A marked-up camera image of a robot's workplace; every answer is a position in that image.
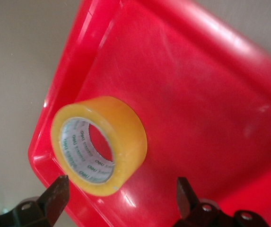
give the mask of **red plastic bin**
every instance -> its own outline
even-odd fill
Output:
[[[137,113],[148,153],[111,196],[70,183],[78,226],[172,226],[178,176],[227,214],[252,210],[271,224],[271,57],[259,47],[188,0],[82,2],[29,147],[46,187],[63,174],[55,113],[97,96]]]

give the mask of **tape core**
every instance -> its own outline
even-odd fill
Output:
[[[88,119],[74,117],[68,119],[61,128],[60,146],[66,162],[79,177],[91,183],[104,183],[112,176],[114,161],[105,159],[95,149],[89,133],[91,124],[108,141],[99,127]]]

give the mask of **gray background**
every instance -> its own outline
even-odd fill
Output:
[[[197,0],[271,53],[271,0]],[[78,0],[0,0],[0,210],[45,188],[27,158]],[[75,226],[62,214],[57,227]]]

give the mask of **screw head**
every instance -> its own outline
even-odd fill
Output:
[[[252,215],[247,212],[242,212],[240,215],[244,220],[251,221],[253,219]]]
[[[22,210],[29,209],[31,207],[31,203],[26,203],[25,205],[22,206]]]
[[[204,204],[204,205],[202,206],[202,209],[203,209],[204,211],[206,211],[206,212],[212,211],[212,207],[211,207],[210,205],[208,205],[208,204]]]

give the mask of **yellow tape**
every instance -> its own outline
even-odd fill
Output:
[[[89,125],[108,142],[112,161],[94,148]],[[54,117],[51,141],[55,156],[70,180],[97,196],[115,193],[139,168],[147,152],[144,128],[124,102],[103,96],[64,106]]]

